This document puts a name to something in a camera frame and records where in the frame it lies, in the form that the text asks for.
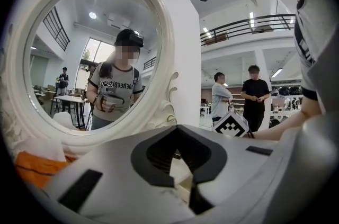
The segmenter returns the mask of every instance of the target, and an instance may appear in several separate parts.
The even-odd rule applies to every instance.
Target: black pants
[[[213,126],[221,119],[221,117],[212,118]]]
[[[248,121],[248,126],[252,132],[256,132],[263,122],[265,111],[244,112],[244,118]]]

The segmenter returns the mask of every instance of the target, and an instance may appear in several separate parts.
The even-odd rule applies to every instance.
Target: black metal railing
[[[208,46],[220,41],[229,40],[239,35],[293,30],[295,28],[295,22],[295,14],[267,15],[253,19],[244,19],[200,34],[201,46]]]
[[[69,38],[63,25],[61,24],[57,9],[55,7],[53,7],[52,10],[43,19],[43,23],[45,24],[55,41],[65,51],[67,45],[69,44]]]
[[[154,57],[150,60],[148,60],[147,62],[144,63],[144,70],[145,69],[149,69],[149,68],[152,68],[154,65],[155,65],[155,60],[156,60],[157,57]]]

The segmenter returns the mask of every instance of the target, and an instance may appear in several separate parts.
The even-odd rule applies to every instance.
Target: gray shirt
[[[105,86],[109,85],[113,87],[115,95],[122,98],[124,103],[116,105],[112,112],[100,111],[95,106],[93,114],[103,120],[115,121],[129,110],[133,95],[139,94],[143,91],[141,78],[139,75],[139,78],[135,80],[135,71],[133,67],[131,67],[130,70],[120,70],[116,68],[116,66],[112,66],[112,74],[110,78],[101,78],[99,76],[101,66],[102,63],[97,65],[96,69],[89,77],[88,82],[97,88],[98,94],[102,88],[102,82],[104,82]]]
[[[322,111],[339,104],[337,92],[330,92],[337,75],[335,48],[339,41],[339,7],[335,0],[300,0],[297,5],[295,43],[300,55],[303,95],[319,101]]]
[[[227,98],[229,102],[233,100],[231,92],[225,86],[215,83],[212,87],[212,118],[222,118],[227,114],[229,103],[223,102],[223,98]]]

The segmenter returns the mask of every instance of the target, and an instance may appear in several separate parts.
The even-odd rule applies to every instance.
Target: white table
[[[83,104],[86,102],[86,100],[82,100],[81,97],[74,97],[74,96],[57,96],[54,97],[54,99],[60,100],[63,104],[63,112],[65,112],[65,107],[66,104],[65,102],[69,102],[68,104],[68,113],[70,113],[70,103],[75,103],[75,112],[76,112],[76,118],[78,121],[78,126],[76,126],[76,128],[81,128],[81,127],[85,127],[85,120],[84,120],[84,112],[83,112]],[[80,104],[80,118],[82,121],[82,124],[80,125],[80,118],[79,118],[79,111],[78,111],[78,104]]]
[[[210,110],[210,106],[201,106],[200,108],[205,109],[205,118],[207,118],[209,116],[209,110]]]

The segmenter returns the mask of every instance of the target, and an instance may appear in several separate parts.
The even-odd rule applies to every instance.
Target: black cap
[[[115,46],[144,46],[144,40],[132,29],[124,29],[119,32],[115,41]]]

